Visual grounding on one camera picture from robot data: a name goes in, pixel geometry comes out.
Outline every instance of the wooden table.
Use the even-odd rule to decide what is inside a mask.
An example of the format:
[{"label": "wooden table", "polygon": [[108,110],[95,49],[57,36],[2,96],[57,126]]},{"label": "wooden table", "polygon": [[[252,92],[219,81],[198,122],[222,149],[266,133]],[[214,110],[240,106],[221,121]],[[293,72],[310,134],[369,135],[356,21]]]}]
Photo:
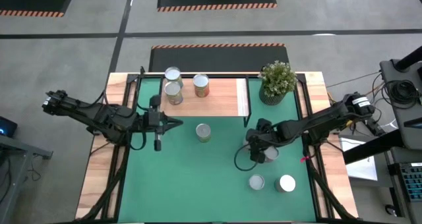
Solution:
[{"label": "wooden table", "polygon": [[[243,74],[257,74],[257,72],[242,72]],[[303,73],[306,76],[308,94],[311,101],[311,109],[313,113],[330,107],[328,100],[327,91],[324,83],[324,78],[321,72],[298,72]],[[162,74],[158,72],[147,72],[147,74]],[[123,94],[126,87],[128,73],[111,73],[107,83],[107,98],[110,103],[122,104]],[[135,91],[135,84],[131,86],[129,94],[128,105],[132,105],[133,96]],[[307,108],[305,104],[305,96],[303,95],[303,89],[298,84],[299,99],[301,102],[302,114],[304,117],[307,116]],[[338,136],[331,135],[329,137],[331,143],[340,146]],[[106,143],[106,140],[102,136],[96,136],[92,144],[92,150],[99,148]],[[324,169],[326,173],[326,180],[334,195],[345,207],[345,209],[357,217],[357,209],[355,206],[355,200],[350,187],[349,177],[347,175],[346,165],[344,163],[343,155],[340,151],[329,145],[323,145],[320,147],[322,160],[324,162]],[[113,153],[113,145],[108,145],[98,150],[92,157],[90,157],[88,166],[86,169],[84,184],[80,193],[80,199],[76,210],[75,218],[83,217],[88,213],[90,208],[96,203],[102,192],[106,188],[107,178],[109,174],[109,168],[111,163],[111,157]],[[318,200],[320,204],[321,217],[328,217],[328,212],[325,205],[325,198],[316,184],[316,191],[318,193]],[[117,194],[117,186],[111,196],[108,214],[113,216],[115,201]],[[339,218],[338,214],[334,211],[336,218]]]}]

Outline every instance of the can lid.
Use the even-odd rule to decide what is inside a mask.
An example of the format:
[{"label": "can lid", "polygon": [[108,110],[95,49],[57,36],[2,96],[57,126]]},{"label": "can lid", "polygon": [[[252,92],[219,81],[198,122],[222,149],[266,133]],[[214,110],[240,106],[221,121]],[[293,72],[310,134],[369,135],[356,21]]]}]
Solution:
[{"label": "can lid", "polygon": [[261,188],[264,188],[264,185],[264,177],[260,175],[253,175],[249,178],[249,186],[255,190],[260,190]]},{"label": "can lid", "polygon": [[177,82],[167,82],[164,86],[164,92],[169,96],[175,96],[180,92],[180,85]]},{"label": "can lid", "polygon": [[280,186],[286,192],[291,192],[296,187],[296,181],[290,175],[283,175],[280,179]]},{"label": "can lid", "polygon": [[180,77],[180,70],[177,67],[170,67],[164,72],[164,76],[168,80],[176,80]]},{"label": "can lid", "polygon": [[209,79],[205,74],[196,74],[193,77],[193,84],[197,87],[205,87],[208,85]]},{"label": "can lid", "polygon": [[278,149],[275,148],[274,146],[270,146],[269,148],[267,148],[264,151],[264,154],[269,159],[272,159],[272,160],[277,159],[277,157],[278,157]]},{"label": "can lid", "polygon": [[210,125],[200,124],[196,126],[196,135],[201,138],[206,138],[207,136],[211,135],[211,128]]}]

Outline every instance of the white paper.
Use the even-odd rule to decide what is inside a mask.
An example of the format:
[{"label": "white paper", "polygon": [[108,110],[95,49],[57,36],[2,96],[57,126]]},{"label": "white paper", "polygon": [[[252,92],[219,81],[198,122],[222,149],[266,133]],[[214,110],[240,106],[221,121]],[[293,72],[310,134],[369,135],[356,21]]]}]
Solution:
[{"label": "white paper", "polygon": [[[343,151],[350,150],[360,144],[364,144],[365,142],[352,140],[347,138],[340,138],[340,144],[342,146]],[[360,178],[360,179],[369,179],[372,181],[377,181],[377,169],[375,168],[375,160],[374,157],[368,157],[366,159],[356,161],[346,165],[347,174],[350,177]]]}]

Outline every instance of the wooden board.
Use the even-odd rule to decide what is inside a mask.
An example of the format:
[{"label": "wooden board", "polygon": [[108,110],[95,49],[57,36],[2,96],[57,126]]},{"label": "wooden board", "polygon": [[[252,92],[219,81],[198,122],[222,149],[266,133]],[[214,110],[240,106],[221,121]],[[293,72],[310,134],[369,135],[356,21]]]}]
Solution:
[{"label": "wooden board", "polygon": [[161,111],[174,117],[246,117],[249,114],[246,80],[242,78],[210,78],[210,94],[195,95],[193,79],[183,79],[183,102],[172,105],[162,91]]},{"label": "wooden board", "polygon": [[[258,74],[257,72],[245,72],[247,74]],[[303,73],[307,79],[309,97],[311,99],[311,106],[313,113],[326,109],[330,106],[327,91],[325,88],[324,78],[321,72],[298,72]],[[160,72],[148,73],[148,74],[163,74]],[[127,73],[112,73],[107,84],[107,98],[110,103],[122,103],[123,92],[125,91]],[[305,97],[302,93],[302,88],[299,87],[299,99],[301,102],[302,113],[307,116]],[[131,88],[131,96],[129,99],[129,105],[133,101],[134,86]],[[340,147],[338,136],[330,136],[329,141]],[[98,136],[94,139],[93,148],[104,144],[104,138]],[[106,181],[108,176],[108,169],[110,166],[111,156],[113,153],[112,146],[105,149],[101,153],[93,155],[88,163],[88,168],[85,174],[85,180],[80,195],[79,204],[76,211],[75,218],[80,218],[85,215],[90,207],[98,200],[102,192],[106,187]],[[353,193],[351,191],[349,177],[347,175],[346,165],[344,163],[343,155],[340,151],[333,148],[332,146],[322,145],[321,154],[324,162],[324,168],[326,171],[326,177],[328,186],[345,207],[345,209],[355,217],[357,217],[357,209]],[[326,217],[326,207],[324,203],[324,194],[317,188],[318,200],[322,216]],[[109,208],[109,215],[112,216],[114,212],[116,190],[113,191],[112,201]]]}]

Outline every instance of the black metal frame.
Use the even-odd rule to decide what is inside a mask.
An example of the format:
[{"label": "black metal frame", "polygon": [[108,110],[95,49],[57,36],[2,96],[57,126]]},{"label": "black metal frame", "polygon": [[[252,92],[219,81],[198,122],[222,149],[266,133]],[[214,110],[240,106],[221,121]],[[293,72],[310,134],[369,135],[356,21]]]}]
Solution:
[{"label": "black metal frame", "polygon": [[[184,78],[192,78],[194,75],[192,74],[184,74],[183,77]],[[256,74],[211,74],[208,75],[210,78],[246,78],[247,82],[249,83],[249,78],[258,78]],[[164,76],[161,74],[153,74],[153,75],[142,75],[139,76],[139,74],[128,74],[127,75],[127,81],[126,81],[126,87],[125,87],[125,93],[123,96],[123,105],[127,105],[128,101],[129,101],[129,95],[130,95],[130,90],[131,90],[131,84],[133,82],[136,82],[136,87],[140,89],[140,85],[141,85],[141,80],[143,78],[159,78],[161,80],[161,84],[160,84],[160,91],[159,93],[161,94],[162,92],[162,80],[164,79]],[[308,93],[308,89],[307,89],[307,83],[306,83],[306,78],[304,74],[298,74],[297,75],[297,79],[299,81],[299,83],[301,83],[302,88],[303,88],[303,93],[305,96],[305,105],[307,106],[307,113],[310,115],[312,113],[312,109],[311,109],[311,101],[309,98],[309,93]],[[250,96],[249,96],[249,85],[247,84],[247,89],[248,89],[248,100],[249,100],[249,107],[250,106]],[[299,100],[299,94],[298,94],[298,90],[297,88],[295,89],[295,91],[293,92],[295,95],[295,102],[296,102],[296,108],[297,108],[297,116],[299,119],[303,118],[303,114],[302,114],[302,110],[301,110],[301,104],[300,104],[300,100]],[[133,108],[136,108],[137,105],[137,101],[138,101],[138,97],[139,94],[135,93],[135,97],[133,99]],[[305,141],[302,139],[303,142],[303,149],[306,152],[309,152],[309,147],[308,145],[305,143]],[[88,224],[88,223],[116,223],[118,222],[119,219],[119,211],[120,211],[120,207],[121,207],[121,201],[122,201],[122,196],[123,196],[123,187],[125,184],[125,175],[126,175],[126,164],[129,158],[129,152],[130,149],[128,147],[125,147],[125,151],[123,154],[123,160],[121,163],[121,169],[123,169],[123,175],[119,180],[119,188],[117,191],[117,201],[116,201],[116,206],[114,209],[114,214],[113,217],[108,217],[107,213],[108,213],[108,209],[109,207],[103,207],[102,211],[102,215],[100,217],[100,219],[79,219],[79,220],[75,220],[75,221],[71,221],[68,222],[70,223],[83,223],[83,224]],[[117,166],[117,162],[113,163],[113,160],[115,159],[114,157],[119,155],[119,149],[118,152],[114,152],[113,151],[113,157],[111,158],[112,160],[112,165],[111,165],[111,169],[109,172],[109,182],[107,182],[107,188],[109,188],[110,185],[110,179],[112,179],[115,174],[115,170],[116,170],[116,166]],[[316,157],[317,161],[318,161],[318,168],[320,169],[320,175],[323,177],[323,179],[326,181],[326,175],[325,175],[325,170],[323,162],[322,162],[322,158],[320,157]],[[312,162],[311,160],[307,160],[306,161],[306,165],[307,165],[307,170],[309,172],[310,168],[309,168],[309,164],[310,162]],[[318,197],[317,197],[317,190],[316,190],[316,184],[313,180],[313,178],[309,175],[309,184],[310,184],[310,189],[311,189],[311,195],[312,195],[312,199],[313,199],[313,206],[314,206],[314,211],[315,211],[315,217],[316,217],[316,222],[320,222],[320,223],[338,223],[338,224],[371,224],[371,223],[375,223],[375,222],[366,222],[366,221],[359,221],[359,220],[341,220],[341,219],[333,219],[333,218],[323,218],[321,217],[321,213],[320,213],[320,206],[318,203]],[[331,210],[332,211],[332,207],[331,205],[327,202],[326,200],[326,205],[327,205],[327,210]]]}]

